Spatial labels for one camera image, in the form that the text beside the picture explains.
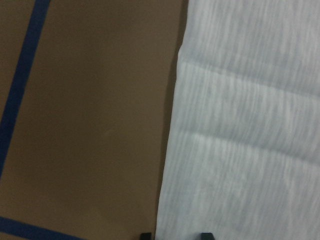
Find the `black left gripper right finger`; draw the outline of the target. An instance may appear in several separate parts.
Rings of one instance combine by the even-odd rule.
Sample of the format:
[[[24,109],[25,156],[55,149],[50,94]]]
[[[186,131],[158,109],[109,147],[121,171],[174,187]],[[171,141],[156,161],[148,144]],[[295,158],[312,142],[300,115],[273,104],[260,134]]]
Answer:
[[[213,240],[213,234],[211,232],[202,232],[200,234],[200,240]]]

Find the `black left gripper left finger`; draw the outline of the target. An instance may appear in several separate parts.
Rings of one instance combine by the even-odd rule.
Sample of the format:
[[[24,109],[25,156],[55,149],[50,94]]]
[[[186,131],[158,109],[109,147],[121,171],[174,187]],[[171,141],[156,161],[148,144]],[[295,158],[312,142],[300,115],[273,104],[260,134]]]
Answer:
[[[143,232],[139,236],[139,240],[152,240],[152,233],[151,232]]]

